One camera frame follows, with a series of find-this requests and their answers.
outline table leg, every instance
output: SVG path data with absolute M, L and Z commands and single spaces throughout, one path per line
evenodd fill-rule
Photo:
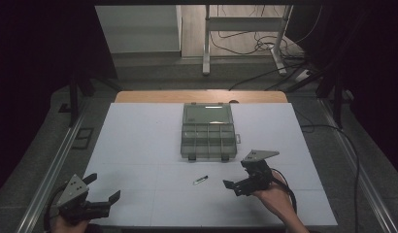
M 281 41 L 284 35 L 284 30 L 286 29 L 287 26 L 287 21 L 289 20 L 289 15 L 290 15 L 290 10 L 291 10 L 292 6 L 286 6 L 284 8 L 284 13 L 283 13 L 283 17 L 282 17 L 282 22 L 281 22 L 281 27 L 278 31 L 278 37 L 276 39 L 275 45 L 273 48 L 271 48 L 271 54 L 274 58 L 275 64 L 277 66 L 279 70 L 279 74 L 281 76 L 285 76 L 286 75 L 286 70 L 284 69 L 284 65 L 283 65 L 283 61 L 281 58 L 281 53 L 280 53 L 280 49 L 281 49 Z
M 205 45 L 203 47 L 203 75 L 209 75 L 211 73 L 211 55 L 209 46 L 209 13 L 210 6 L 206 5 L 206 17 L 205 17 Z

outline metal frame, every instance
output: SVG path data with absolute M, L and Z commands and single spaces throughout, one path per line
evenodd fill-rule
M 338 127 L 338 124 L 335 122 L 335 120 L 332 117 L 332 108 L 330 107 L 329 103 L 325 102 L 322 99 L 318 99 L 318 102 L 324 111 L 328 123 L 332 126 Z M 350 168 L 352 169 L 352 171 L 356 171 L 357 168 L 356 166 L 357 164 L 355 162 L 356 154 L 354 153 L 354 150 L 351 144 L 349 143 L 348 139 L 338 132 L 335 132 L 335 137 L 344 151 L 344 155 L 348 160 Z M 389 209 L 384 204 L 381 195 L 376 190 L 371 179 L 366 173 L 366 170 L 360 164 L 359 167 L 360 167 L 359 184 L 362 187 L 362 191 L 364 192 L 366 198 L 368 199 L 369 204 L 371 205 L 374 214 L 381 225 L 381 228 L 383 229 L 384 232 L 398 232 L 398 228 L 396 227 L 396 224 L 392 218 Z
M 287 26 L 292 6 L 286 5 L 282 17 L 210 17 L 210 5 L 206 5 L 205 45 L 203 51 L 203 75 L 211 73 L 209 36 L 212 31 L 268 31 L 278 32 L 275 45 L 270 49 L 281 76 L 286 75 L 280 53 L 280 44 Z
M 69 128 L 68 132 L 66 133 L 66 136 L 63 139 L 63 142 L 59 150 L 57 151 L 53 162 L 51 163 L 47 173 L 44 176 L 44 179 L 42 180 L 38 189 L 36 190 L 36 193 L 33 196 L 32 201 L 27 207 L 27 210 L 24 213 L 24 216 L 21 219 L 16 232 L 23 232 L 23 233 L 32 232 L 33 228 L 35 227 L 39 215 L 41 214 L 41 211 L 44 208 L 47 199 L 49 198 L 54 182 L 56 181 L 56 178 L 59 175 L 63 162 L 65 161 L 69 149 L 75 140 L 79 128 L 81 127 L 81 124 L 84 119 L 84 114 L 89 104 L 90 100 L 84 98 L 78 119 L 76 120 L 75 124 Z

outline marker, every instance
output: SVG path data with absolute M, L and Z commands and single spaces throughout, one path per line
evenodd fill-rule
M 208 179 L 208 176 L 205 176 L 205 177 L 203 177 L 203 178 L 199 178 L 198 180 L 196 180 L 196 181 L 193 182 L 193 185 L 197 185 L 197 184 L 199 184 L 199 183 L 202 183 L 202 182 L 204 182 L 204 181 L 207 180 L 207 179 Z

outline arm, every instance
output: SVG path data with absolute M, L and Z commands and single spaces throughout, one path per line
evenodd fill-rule
M 83 233 L 89 221 L 81 221 L 77 225 L 71 225 L 62 216 L 58 216 L 51 230 L 52 233 Z
M 273 172 L 273 175 L 284 183 L 283 178 L 277 172 Z M 255 191 L 253 195 L 259 198 L 263 205 L 284 223 L 289 232 L 309 233 L 308 229 L 293 211 L 287 192 L 279 185 L 271 183 L 268 189 Z

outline white tabletop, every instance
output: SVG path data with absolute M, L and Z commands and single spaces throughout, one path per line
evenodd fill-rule
M 281 221 L 253 196 L 237 197 L 222 180 L 248 173 L 240 161 L 251 150 L 278 150 L 266 161 L 294 191 L 305 225 L 336 225 L 291 104 L 231 105 L 238 154 L 227 163 L 181 156 L 183 104 L 112 104 L 85 175 L 98 174 L 87 200 L 120 199 L 110 216 L 93 222 L 112 226 L 278 226 Z M 197 185 L 193 181 L 209 178 Z

